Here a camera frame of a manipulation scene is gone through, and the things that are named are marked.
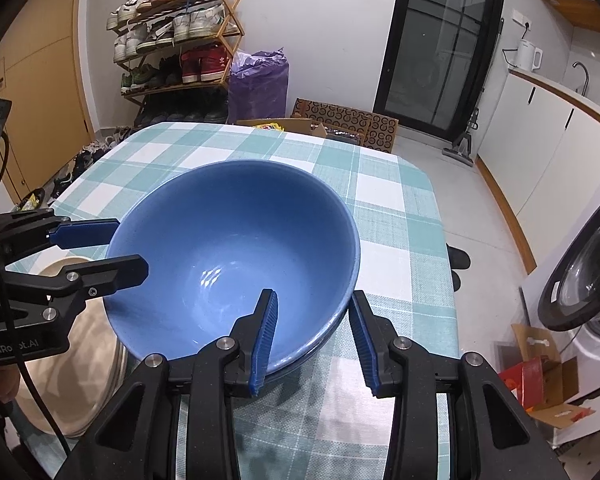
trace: table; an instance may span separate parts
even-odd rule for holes
[[[410,163],[334,140],[243,126],[161,123],[136,133],[79,177],[53,204],[73,220],[119,218],[148,192],[191,168],[232,158],[276,160],[321,178],[350,208],[360,233],[356,288],[398,334],[430,352],[458,357],[458,329],[445,237],[426,174]],[[36,273],[67,253],[103,258],[106,247],[51,248],[11,270]],[[258,399],[235,402],[238,462],[244,480],[380,479],[394,402],[365,387],[343,322],[295,372]],[[438,396],[439,478],[448,478],[446,397]],[[184,430],[183,402],[180,430]],[[63,460],[55,437],[23,420],[14,424],[50,475]],[[184,442],[183,431],[178,432]],[[177,470],[184,477],[184,457]]]

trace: purple bag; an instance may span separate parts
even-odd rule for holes
[[[282,49],[237,52],[231,65],[227,122],[285,117],[288,85],[289,62]]]

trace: cable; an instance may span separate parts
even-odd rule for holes
[[[518,68],[516,65],[514,65],[513,63],[510,63],[509,60],[507,59],[507,52],[517,52],[518,50],[516,48],[503,48],[502,49],[502,55],[504,56],[504,61],[506,61],[509,66],[512,66],[513,68]]]
[[[522,34],[522,38],[520,38],[520,41],[525,39],[526,34],[529,32],[529,23],[525,23],[525,31],[524,34]],[[504,56],[504,61],[507,62],[507,64],[509,66],[512,66],[513,68],[518,68],[516,65],[514,65],[513,63],[510,63],[509,60],[507,59],[507,52],[517,52],[518,50],[516,48],[503,48],[502,49],[502,55]]]
[[[7,160],[9,160],[9,137],[4,129],[2,130],[2,134],[0,136],[2,137],[2,140],[4,140],[4,158],[2,160],[2,169],[0,170],[1,183],[2,178],[4,177],[4,172],[7,170]]]
[[[574,341],[576,341],[576,338],[578,337],[578,334],[580,333],[580,330],[582,330],[582,327],[583,327],[583,326],[581,325],[581,326],[580,326],[580,328],[578,329],[578,331],[576,332],[576,335],[575,335],[575,336],[573,336],[573,337],[571,338],[571,341],[569,341],[569,342],[567,343],[567,346],[565,346],[565,347],[564,347],[562,350],[560,350],[560,355],[562,355],[562,353],[563,353],[563,352],[564,352],[564,351],[565,351],[567,348],[569,348],[569,347],[571,346],[571,343],[573,343]]]
[[[22,375],[22,379],[24,380],[27,388],[29,389],[29,393],[31,393],[31,397],[35,400],[37,406],[39,407],[42,414],[45,416],[46,421],[49,423],[51,428],[54,430],[56,437],[60,441],[62,449],[67,456],[71,453],[71,449],[64,438],[64,435],[60,431],[58,424],[56,424],[53,416],[49,412],[48,408],[45,405],[44,400],[40,397],[38,390],[36,389],[36,385],[33,383],[31,376],[29,375],[29,371],[27,370],[27,366],[24,364],[24,357],[22,352],[20,351],[20,341],[18,340],[18,334],[16,332],[15,323],[13,322],[13,312],[11,311],[11,307],[9,305],[9,296],[7,295],[7,288],[4,283],[4,279],[2,278],[2,273],[0,272],[0,306],[4,312],[4,324],[7,327],[7,332],[11,339],[11,347],[13,348],[13,355],[16,359],[16,363],[18,365],[18,370],[20,370],[20,374]]]

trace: bowl rim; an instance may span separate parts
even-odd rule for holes
[[[309,341],[304,343],[298,350],[292,352],[291,354],[289,354],[288,356],[286,356],[282,359],[279,359],[278,361],[276,361],[273,364],[271,362],[269,362],[269,366],[267,367],[267,375],[279,372],[280,370],[283,370],[283,369],[290,371],[292,369],[290,367],[292,367],[295,362],[300,361],[299,364],[304,362],[305,361],[305,359],[303,359],[304,355],[306,355],[308,353],[314,354],[313,350],[318,346],[322,346],[323,343],[326,341],[326,339],[329,338],[331,335],[333,335],[333,333],[335,332],[335,329],[337,328],[337,325],[339,325],[343,319],[345,310],[347,309],[349,300],[353,294],[353,290],[354,290],[356,282],[358,280],[358,275],[360,273],[360,234],[358,233],[358,227],[356,226],[356,221],[354,220],[353,214],[351,213],[349,207],[344,202],[342,197],[333,189],[333,187],[331,187],[329,184],[327,184],[321,178],[315,176],[313,173],[309,173],[308,171],[302,170],[301,168],[297,168],[290,164],[285,164],[284,162],[278,162],[276,160],[268,160],[268,159],[261,159],[261,158],[236,158],[236,159],[232,159],[232,160],[222,160],[219,162],[212,162],[210,164],[205,164],[205,165],[199,166],[197,168],[192,168],[188,171],[185,171],[184,173],[175,175],[173,178],[170,178],[169,180],[163,182],[162,184],[160,184],[160,186],[151,190],[149,193],[147,193],[142,198],[140,198],[135,204],[133,204],[131,206],[131,208],[129,208],[129,210],[120,219],[120,226],[122,226],[123,222],[129,215],[133,214],[133,212],[138,208],[138,206],[140,205],[141,202],[146,200],[152,194],[160,192],[160,190],[163,187],[172,185],[171,183],[173,181],[175,181],[176,179],[178,179],[180,177],[184,177],[186,174],[189,174],[191,172],[196,172],[196,171],[203,170],[203,169],[208,171],[209,167],[220,166],[221,164],[225,164],[225,165],[231,164],[232,166],[249,166],[249,165],[277,166],[282,171],[288,171],[289,173],[295,173],[296,175],[299,175],[302,178],[309,178],[309,180],[313,180],[314,182],[316,182],[318,184],[318,186],[321,187],[326,192],[326,194],[331,197],[333,202],[344,213],[344,217],[347,219],[347,227],[348,227],[347,230],[352,235],[355,247],[354,247],[354,262],[353,262],[353,267],[351,269],[352,272],[351,272],[351,276],[349,277],[349,284],[347,285],[346,293],[345,293],[344,297],[340,300],[340,304],[335,309],[333,315],[322,326],[320,331],[318,331]],[[110,251],[110,247],[113,245],[114,241],[116,240],[116,237],[118,236],[118,232],[119,232],[119,228],[116,230],[111,241],[109,242],[109,245],[107,246],[107,252],[106,252],[105,258],[112,257],[112,256],[110,256],[109,251]],[[130,342],[128,341],[128,338],[126,338],[125,334],[118,333],[118,331],[116,330],[115,321],[109,317],[109,309],[107,308],[107,297],[104,297],[104,304],[105,304],[105,311],[107,313],[107,318],[109,319],[109,323],[110,323],[111,327],[113,328],[114,332],[116,333],[116,336],[118,336],[120,341],[122,341],[124,346],[132,353],[132,355],[135,358],[137,358],[139,360],[144,359],[146,356],[139,355],[139,352],[138,352],[139,349],[134,348],[134,346],[130,344]]]

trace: power outlet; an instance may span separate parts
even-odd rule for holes
[[[531,30],[531,20],[521,12],[518,12],[516,9],[513,9],[513,12],[511,13],[511,19],[517,24],[522,25],[522,27],[525,27],[525,24],[528,23],[529,30]]]

